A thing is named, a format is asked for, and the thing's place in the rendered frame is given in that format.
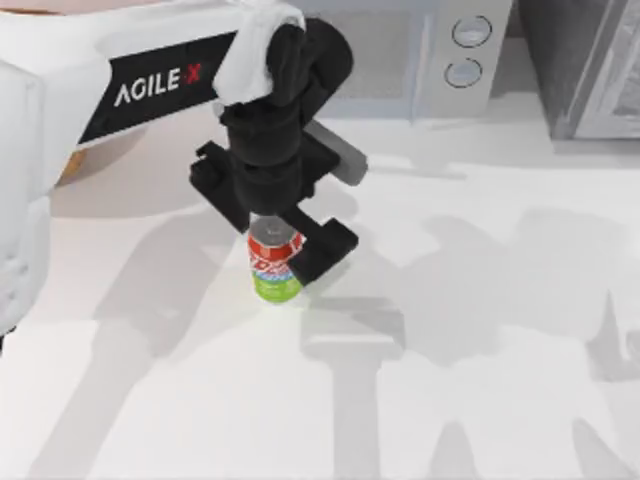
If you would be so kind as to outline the red white green can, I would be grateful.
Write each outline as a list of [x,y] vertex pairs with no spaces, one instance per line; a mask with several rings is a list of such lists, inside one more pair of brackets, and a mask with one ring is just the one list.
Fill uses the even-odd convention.
[[303,237],[275,216],[257,217],[249,228],[248,253],[255,291],[271,303],[285,303],[302,289],[288,265],[303,245]]

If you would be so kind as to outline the pale microwave oven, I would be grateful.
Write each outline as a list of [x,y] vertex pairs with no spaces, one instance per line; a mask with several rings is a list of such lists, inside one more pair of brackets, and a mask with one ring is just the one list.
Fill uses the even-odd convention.
[[[354,56],[349,78],[325,104],[322,118],[471,118],[489,102],[514,0],[289,0],[347,39]],[[490,38],[476,48],[452,39],[455,23],[482,15]],[[481,80],[454,89],[443,78],[464,57],[483,66]]]

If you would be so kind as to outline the round grey microwave knob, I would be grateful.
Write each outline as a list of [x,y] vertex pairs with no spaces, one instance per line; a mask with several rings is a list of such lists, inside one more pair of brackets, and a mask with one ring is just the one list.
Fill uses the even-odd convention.
[[479,47],[490,38],[491,34],[492,24],[482,15],[462,18],[452,28],[452,39],[462,48]]
[[477,84],[484,70],[481,63],[471,57],[451,61],[445,67],[443,78],[454,89],[465,89]]

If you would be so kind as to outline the grey cabinet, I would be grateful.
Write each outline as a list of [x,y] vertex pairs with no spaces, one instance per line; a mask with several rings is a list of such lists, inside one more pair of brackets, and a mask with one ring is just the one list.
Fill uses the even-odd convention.
[[640,140],[640,0],[518,0],[554,139]]

